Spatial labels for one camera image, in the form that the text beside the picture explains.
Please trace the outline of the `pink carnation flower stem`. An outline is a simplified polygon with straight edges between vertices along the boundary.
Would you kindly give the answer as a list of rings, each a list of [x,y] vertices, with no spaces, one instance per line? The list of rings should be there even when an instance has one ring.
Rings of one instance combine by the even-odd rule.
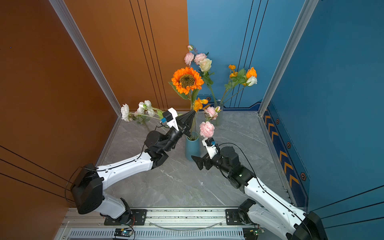
[[[205,121],[202,122],[199,126],[200,136],[203,138],[211,138],[215,132],[215,126],[212,121],[216,121],[219,117],[220,112],[222,111],[221,107],[207,107],[204,110]]]

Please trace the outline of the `teal cylinder vase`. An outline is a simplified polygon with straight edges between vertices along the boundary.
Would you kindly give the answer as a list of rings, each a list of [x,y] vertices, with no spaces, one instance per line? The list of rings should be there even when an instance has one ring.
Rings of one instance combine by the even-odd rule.
[[[201,141],[199,134],[196,132],[191,133],[191,137],[186,138],[185,157],[187,160],[193,162],[192,156],[200,157],[201,155]]]

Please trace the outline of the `clear ribbed glass vase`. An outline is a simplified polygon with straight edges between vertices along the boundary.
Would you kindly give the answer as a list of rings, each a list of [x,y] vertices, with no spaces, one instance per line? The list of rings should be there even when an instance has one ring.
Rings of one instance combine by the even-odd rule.
[[[224,107],[221,101],[217,101],[215,104],[215,108],[219,107],[219,111],[217,112],[217,117],[215,120],[213,120],[213,123],[216,127],[220,126],[223,122],[223,112],[224,112]]]

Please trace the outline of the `orange sunflower stem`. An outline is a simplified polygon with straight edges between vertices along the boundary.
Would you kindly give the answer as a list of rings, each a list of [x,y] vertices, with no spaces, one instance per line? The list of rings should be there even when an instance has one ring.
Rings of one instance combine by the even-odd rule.
[[[191,67],[176,70],[169,84],[184,100],[190,101],[190,110],[198,99],[198,93],[204,85],[201,75]]]

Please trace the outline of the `pale pink flower spray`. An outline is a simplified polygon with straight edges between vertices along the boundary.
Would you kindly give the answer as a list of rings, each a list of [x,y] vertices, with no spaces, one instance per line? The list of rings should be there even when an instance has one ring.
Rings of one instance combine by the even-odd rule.
[[[121,119],[125,122],[135,121],[140,125],[144,125],[151,119],[161,120],[164,111],[154,108],[149,100],[139,102],[138,108],[131,111],[128,104],[123,104],[121,107]]]

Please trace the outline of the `cream rose stem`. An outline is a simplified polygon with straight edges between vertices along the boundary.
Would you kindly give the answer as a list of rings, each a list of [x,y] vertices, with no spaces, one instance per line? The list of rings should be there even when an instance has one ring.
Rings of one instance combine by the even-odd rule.
[[[207,87],[211,91],[213,101],[214,101],[215,105],[217,105],[217,99],[216,99],[216,96],[214,94],[213,87],[212,87],[214,82],[211,79],[211,74],[210,74],[211,67],[212,67],[212,60],[210,60],[208,58],[205,58],[199,62],[199,68],[200,68],[201,73],[202,73],[202,79],[204,80]]]

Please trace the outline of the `small orange flower sprig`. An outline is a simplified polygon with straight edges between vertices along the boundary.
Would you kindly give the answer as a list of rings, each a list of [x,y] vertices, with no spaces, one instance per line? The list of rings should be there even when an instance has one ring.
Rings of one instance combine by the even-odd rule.
[[[229,69],[230,69],[229,80],[225,84],[225,91],[224,91],[223,96],[220,100],[220,104],[222,106],[225,104],[228,94],[236,86],[236,82],[238,80],[238,72],[236,71],[236,66],[235,65],[229,65]]]

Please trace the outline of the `pink rose branch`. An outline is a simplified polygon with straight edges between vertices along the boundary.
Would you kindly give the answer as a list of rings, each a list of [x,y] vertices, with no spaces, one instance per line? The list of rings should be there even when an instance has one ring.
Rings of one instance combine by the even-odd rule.
[[[192,45],[188,45],[187,48],[188,48],[188,53],[185,55],[185,58],[184,58],[185,64],[188,67],[190,67],[192,64],[195,64],[199,68],[199,62],[205,58],[208,58],[209,53],[206,53],[206,54],[198,53],[198,50],[195,47],[193,47]],[[214,103],[213,98],[212,98],[212,94],[211,94],[211,98],[210,98],[209,102]]]

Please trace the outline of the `white rose stem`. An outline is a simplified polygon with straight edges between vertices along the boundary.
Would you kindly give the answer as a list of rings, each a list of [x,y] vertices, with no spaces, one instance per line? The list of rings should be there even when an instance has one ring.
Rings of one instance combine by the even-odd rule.
[[[236,96],[241,90],[243,90],[245,87],[251,87],[253,85],[256,85],[258,83],[257,78],[255,76],[251,76],[249,79],[240,78],[237,81],[232,81],[225,85],[226,90],[231,90],[237,85],[243,85],[243,88],[240,89],[237,93],[233,94],[229,99],[227,99],[224,103],[228,102],[230,99],[232,99],[234,96]]]

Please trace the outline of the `large orange rose stem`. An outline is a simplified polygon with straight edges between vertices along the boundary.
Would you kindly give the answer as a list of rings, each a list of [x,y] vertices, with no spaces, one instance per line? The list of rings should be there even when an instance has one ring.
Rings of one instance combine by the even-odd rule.
[[[238,72],[238,79],[240,78],[249,79],[251,76],[255,76],[257,78],[257,71],[253,67],[250,68],[248,71],[246,71],[245,69],[240,69],[237,72]],[[243,85],[235,86],[228,94],[226,100],[229,99],[233,94],[237,93],[242,88],[243,88]]]

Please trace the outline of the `orange poppy stem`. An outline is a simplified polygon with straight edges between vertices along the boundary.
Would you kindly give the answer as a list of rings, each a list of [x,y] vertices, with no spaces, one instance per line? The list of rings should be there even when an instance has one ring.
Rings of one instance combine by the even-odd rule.
[[[198,138],[198,134],[197,134],[198,111],[202,110],[204,105],[206,105],[208,102],[209,101],[207,99],[201,100],[200,98],[198,98],[197,100],[195,100],[195,102],[193,104],[193,110],[195,111],[195,114],[194,114],[194,119],[193,119],[193,124],[192,124],[192,133],[191,133],[191,137],[190,137],[191,141],[195,141]]]

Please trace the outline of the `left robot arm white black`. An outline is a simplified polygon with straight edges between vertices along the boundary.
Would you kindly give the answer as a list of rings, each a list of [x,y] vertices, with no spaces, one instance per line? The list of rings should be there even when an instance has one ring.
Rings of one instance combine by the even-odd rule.
[[[168,132],[149,132],[144,142],[145,149],[140,154],[110,165],[84,166],[71,186],[78,213],[85,215],[97,212],[121,225],[131,224],[134,214],[128,203],[123,198],[107,194],[106,189],[130,176],[161,166],[179,139],[191,136],[195,114],[196,111],[191,110],[180,116],[170,108],[163,113],[161,120],[168,125]]]

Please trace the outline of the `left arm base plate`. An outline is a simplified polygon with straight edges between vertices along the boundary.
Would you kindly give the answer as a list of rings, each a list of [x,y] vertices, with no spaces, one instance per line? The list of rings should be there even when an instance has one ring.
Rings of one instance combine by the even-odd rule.
[[[148,210],[146,209],[133,209],[131,214],[119,217],[117,219],[112,219],[111,217],[106,217],[104,225],[105,226],[144,226],[147,218]]]

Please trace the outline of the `right aluminium corner post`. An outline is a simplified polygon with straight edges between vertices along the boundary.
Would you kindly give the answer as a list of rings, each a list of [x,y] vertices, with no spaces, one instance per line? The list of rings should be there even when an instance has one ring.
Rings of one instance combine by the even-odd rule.
[[[291,35],[287,41],[285,49],[276,67],[276,70],[271,78],[270,84],[266,90],[264,98],[259,108],[259,116],[262,117],[267,110],[269,103],[286,71],[286,68],[302,38],[302,35],[319,3],[319,0],[306,0],[300,11],[300,14],[293,27]]]

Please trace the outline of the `left aluminium corner post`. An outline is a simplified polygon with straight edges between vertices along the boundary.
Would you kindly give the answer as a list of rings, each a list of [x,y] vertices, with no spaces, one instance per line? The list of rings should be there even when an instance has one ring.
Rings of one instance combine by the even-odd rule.
[[[51,6],[65,27],[67,33],[71,37],[73,43],[77,47],[79,53],[84,59],[89,70],[93,74],[100,88],[102,89],[107,100],[111,104],[117,116],[121,116],[121,106],[109,85],[102,69],[100,68],[96,58],[94,57],[90,47],[88,46],[85,38],[83,37],[76,21],[74,20],[70,10],[68,9],[65,1],[62,0],[49,0]]]

